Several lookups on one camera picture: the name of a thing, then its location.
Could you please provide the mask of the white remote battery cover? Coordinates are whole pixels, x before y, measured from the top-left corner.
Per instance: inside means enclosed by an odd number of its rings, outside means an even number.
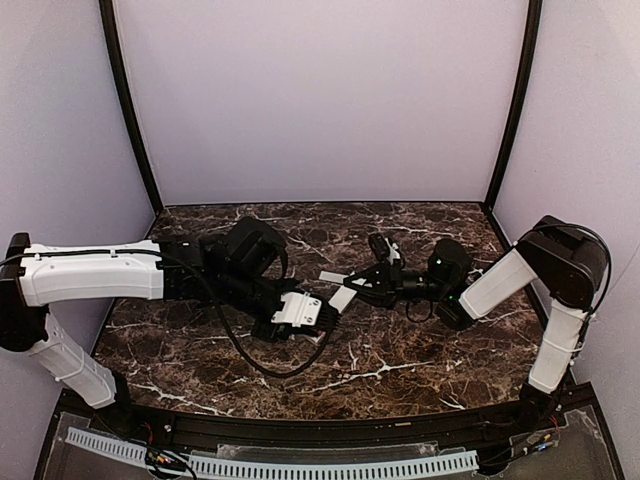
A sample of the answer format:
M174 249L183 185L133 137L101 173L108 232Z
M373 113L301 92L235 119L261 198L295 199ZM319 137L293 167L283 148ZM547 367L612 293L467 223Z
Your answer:
M329 271L321 271L319 275L319 279L324 282L340 284L344 283L344 280L347 278L347 275L334 273Z

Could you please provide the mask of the white remote control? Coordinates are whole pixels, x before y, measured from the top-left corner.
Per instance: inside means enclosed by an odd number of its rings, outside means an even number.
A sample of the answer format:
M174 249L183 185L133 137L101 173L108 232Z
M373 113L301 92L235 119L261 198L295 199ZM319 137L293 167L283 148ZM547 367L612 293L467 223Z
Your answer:
M357 295L357 291L348 288L344 285L340 286L338 290L329 299L329 304L335 308L339 313L342 313L350 302Z

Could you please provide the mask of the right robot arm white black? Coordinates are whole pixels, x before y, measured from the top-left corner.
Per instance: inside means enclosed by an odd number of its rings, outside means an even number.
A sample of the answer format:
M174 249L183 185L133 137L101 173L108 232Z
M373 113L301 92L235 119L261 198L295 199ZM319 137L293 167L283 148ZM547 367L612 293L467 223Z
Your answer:
M612 255L600 235L546 215L477 278L471 276L470 253L450 238L435 243L423 271L407 269L390 238L372 234L369 246L375 263L345 277L343 285L380 308L427 301L452 330L466 330L514 294L542 287L548 297L547 320L519 401L529 417L554 409L570 364L610 288Z

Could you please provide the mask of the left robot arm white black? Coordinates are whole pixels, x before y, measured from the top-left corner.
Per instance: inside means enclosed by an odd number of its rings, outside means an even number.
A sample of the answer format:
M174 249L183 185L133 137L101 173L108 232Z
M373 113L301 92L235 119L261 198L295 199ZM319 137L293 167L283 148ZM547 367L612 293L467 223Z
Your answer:
M274 261L288 264L283 238L252 218L225 235L115 246L50 247L18 233L1 263L1 346L36 358L94 409L122 403L121 381L63 332L50 304L116 297L213 300L267 326L314 324L318 308L295 280L263 278Z

